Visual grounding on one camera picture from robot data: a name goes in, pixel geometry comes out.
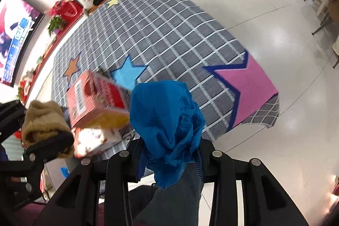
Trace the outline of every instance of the cardboard box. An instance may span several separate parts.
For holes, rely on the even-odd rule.
[[[73,128],[74,156],[76,158],[91,157],[103,153],[121,141],[118,130]]]
[[[72,127],[123,129],[129,124],[131,93],[98,73],[86,70],[67,91]]]

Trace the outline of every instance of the potted plant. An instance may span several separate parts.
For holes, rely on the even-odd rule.
[[[60,16],[54,16],[50,20],[50,26],[48,27],[48,34],[51,36],[52,33],[59,34],[62,30],[65,29],[66,23],[64,19]]]

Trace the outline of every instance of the white tile floor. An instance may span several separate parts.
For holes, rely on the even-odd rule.
[[[310,225],[331,204],[339,174],[339,66],[333,34],[320,31],[311,0],[192,0],[254,56],[280,93],[281,115],[271,129],[238,126],[215,142],[232,158],[260,158]],[[205,185],[199,225],[208,225],[212,185]]]

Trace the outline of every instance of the crumpled blue fabric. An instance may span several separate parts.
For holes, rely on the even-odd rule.
[[[166,80],[140,83],[132,92],[129,121],[145,141],[147,168],[157,184],[176,183],[193,162],[205,126],[187,85]]]

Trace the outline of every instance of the green plant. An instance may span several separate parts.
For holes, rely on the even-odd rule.
[[[65,21],[63,20],[62,17],[60,16],[52,17],[50,20],[50,26],[48,27],[48,34],[51,36],[55,30],[61,29],[62,27],[64,27],[64,25]]]
[[[40,56],[37,60],[37,65],[40,65],[43,61],[43,56]]]
[[[23,101],[23,96],[24,96],[23,88],[19,86],[19,87],[18,87],[18,95],[17,95],[17,98],[18,98],[20,101]]]

